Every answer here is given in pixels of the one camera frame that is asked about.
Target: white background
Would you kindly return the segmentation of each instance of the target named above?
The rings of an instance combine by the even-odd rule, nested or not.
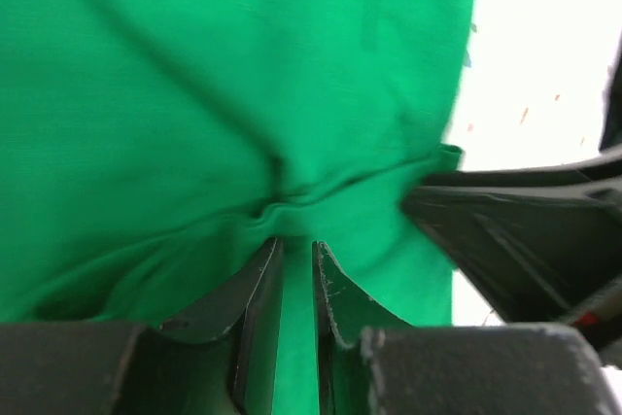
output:
[[[621,0],[475,0],[469,54],[446,141],[463,170],[559,165],[596,156]],[[500,325],[461,274],[456,326]],[[606,368],[622,400],[622,372]]]

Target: black plastic jaw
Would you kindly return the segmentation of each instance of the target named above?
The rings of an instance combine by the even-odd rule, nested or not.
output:
[[[322,415],[620,413],[574,329],[415,329],[351,281],[323,243],[314,279]]]
[[[524,171],[434,174],[406,215],[507,322],[622,336],[622,149]]]
[[[612,71],[606,96],[605,128],[601,138],[601,151],[622,143],[622,46],[618,49],[617,65]]]
[[[268,415],[283,288],[271,239],[221,287],[166,320],[0,327],[0,413]]]

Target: green shirt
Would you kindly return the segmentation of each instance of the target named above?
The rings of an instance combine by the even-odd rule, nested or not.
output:
[[[0,320],[157,323],[283,235],[274,413],[316,413],[313,240],[450,323],[452,266],[397,204],[456,167],[471,7],[0,0]]]

